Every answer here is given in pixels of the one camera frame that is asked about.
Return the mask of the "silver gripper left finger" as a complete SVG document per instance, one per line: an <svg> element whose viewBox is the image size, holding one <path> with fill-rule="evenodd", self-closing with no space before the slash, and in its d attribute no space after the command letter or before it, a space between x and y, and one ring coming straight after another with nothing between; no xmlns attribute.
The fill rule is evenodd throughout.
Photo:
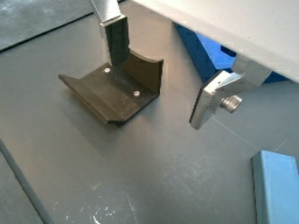
<svg viewBox="0 0 299 224"><path fill-rule="evenodd" d="M90 0L90 5L107 44L110 65L119 67L130 56L127 17L120 12L118 0Z"/></svg>

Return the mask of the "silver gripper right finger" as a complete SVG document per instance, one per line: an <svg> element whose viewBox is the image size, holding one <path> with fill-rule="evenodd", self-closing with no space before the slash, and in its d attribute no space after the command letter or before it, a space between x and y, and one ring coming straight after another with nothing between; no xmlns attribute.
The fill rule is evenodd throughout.
<svg viewBox="0 0 299 224"><path fill-rule="evenodd" d="M201 88L191 112L191 126L198 130L217 113L218 108L233 113L242 103L239 93L258 88L271 72L270 68L239 55L231 73L218 71Z"/></svg>

